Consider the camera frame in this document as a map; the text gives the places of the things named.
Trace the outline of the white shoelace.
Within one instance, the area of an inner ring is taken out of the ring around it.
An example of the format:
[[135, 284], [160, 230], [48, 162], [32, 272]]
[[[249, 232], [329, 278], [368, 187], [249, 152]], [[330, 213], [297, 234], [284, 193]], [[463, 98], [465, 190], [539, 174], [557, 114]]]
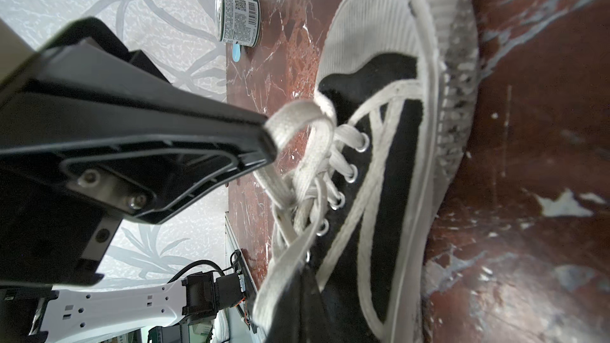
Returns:
[[254, 322], [265, 330], [271, 329], [292, 277], [305, 266], [329, 204], [340, 200], [330, 181], [329, 169], [350, 176], [347, 165], [340, 161], [342, 155], [335, 142], [360, 151], [369, 147], [369, 139], [354, 129], [367, 111], [368, 106], [361, 106], [345, 125], [337, 126], [316, 103], [301, 100], [285, 105], [265, 123], [265, 130], [279, 150], [301, 130], [312, 128], [311, 140], [296, 169], [285, 176], [280, 176], [272, 166], [254, 173], [273, 202], [275, 219], [273, 262], [258, 292], [253, 313]]

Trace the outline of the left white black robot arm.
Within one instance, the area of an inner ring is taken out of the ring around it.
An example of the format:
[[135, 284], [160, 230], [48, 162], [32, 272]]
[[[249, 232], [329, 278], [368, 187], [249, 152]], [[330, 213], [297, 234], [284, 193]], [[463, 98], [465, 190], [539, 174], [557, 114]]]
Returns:
[[263, 115], [173, 87], [88, 17], [33, 50], [1, 27], [1, 340], [97, 342], [211, 319], [243, 272], [93, 292], [123, 220], [167, 222], [271, 164]]

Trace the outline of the black white canvas sneaker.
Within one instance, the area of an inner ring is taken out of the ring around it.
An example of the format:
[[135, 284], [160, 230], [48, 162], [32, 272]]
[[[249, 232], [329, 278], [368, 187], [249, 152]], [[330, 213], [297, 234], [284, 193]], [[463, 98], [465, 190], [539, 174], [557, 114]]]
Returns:
[[431, 224], [464, 156], [478, 95], [470, 0], [342, 0], [327, 33], [313, 101], [370, 141], [335, 142], [330, 203], [305, 266], [332, 342], [420, 342]]

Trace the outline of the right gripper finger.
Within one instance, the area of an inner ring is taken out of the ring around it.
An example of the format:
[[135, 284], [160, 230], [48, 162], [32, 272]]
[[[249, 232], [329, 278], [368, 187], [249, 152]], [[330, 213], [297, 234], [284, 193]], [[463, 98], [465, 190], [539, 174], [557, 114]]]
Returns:
[[332, 342], [330, 323], [315, 275], [305, 266], [283, 291], [266, 342]]

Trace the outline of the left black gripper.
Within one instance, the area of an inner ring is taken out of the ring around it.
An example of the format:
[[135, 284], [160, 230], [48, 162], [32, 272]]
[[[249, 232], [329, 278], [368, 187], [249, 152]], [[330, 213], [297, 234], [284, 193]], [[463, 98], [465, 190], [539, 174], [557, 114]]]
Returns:
[[95, 17], [1, 38], [1, 284], [91, 286], [122, 219], [161, 224], [271, 164], [265, 117], [177, 89]]

